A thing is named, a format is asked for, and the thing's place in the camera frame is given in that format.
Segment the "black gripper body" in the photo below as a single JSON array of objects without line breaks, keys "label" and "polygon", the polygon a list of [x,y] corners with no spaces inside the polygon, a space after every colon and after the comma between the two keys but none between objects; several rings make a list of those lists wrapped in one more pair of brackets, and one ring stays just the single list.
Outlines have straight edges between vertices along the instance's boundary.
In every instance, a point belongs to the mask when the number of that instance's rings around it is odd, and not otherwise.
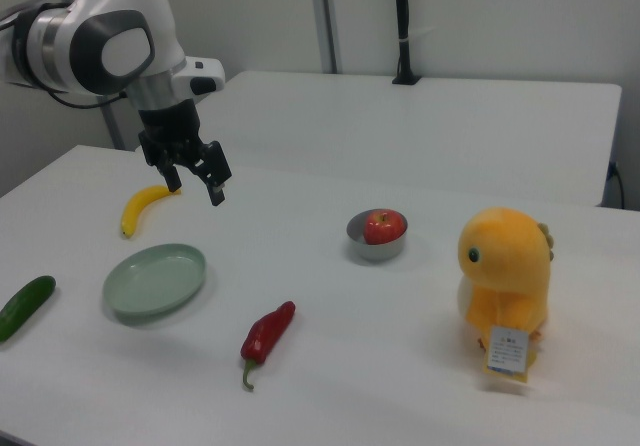
[{"label": "black gripper body", "polygon": [[144,130],[139,134],[146,162],[164,174],[174,165],[209,173],[201,153],[200,119],[195,101],[187,99],[176,105],[140,110]]}]

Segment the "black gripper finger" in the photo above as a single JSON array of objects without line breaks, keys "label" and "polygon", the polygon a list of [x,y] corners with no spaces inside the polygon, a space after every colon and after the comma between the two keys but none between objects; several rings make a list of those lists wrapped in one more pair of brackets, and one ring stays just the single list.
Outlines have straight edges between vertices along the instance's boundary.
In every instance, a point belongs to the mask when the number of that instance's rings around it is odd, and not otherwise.
[{"label": "black gripper finger", "polygon": [[178,191],[182,187],[182,182],[176,166],[170,159],[160,161],[160,173],[164,177],[168,190],[171,193]]},{"label": "black gripper finger", "polygon": [[205,184],[211,204],[219,206],[224,200],[223,188],[232,177],[231,169],[218,141],[201,144],[196,149],[192,172]]}]

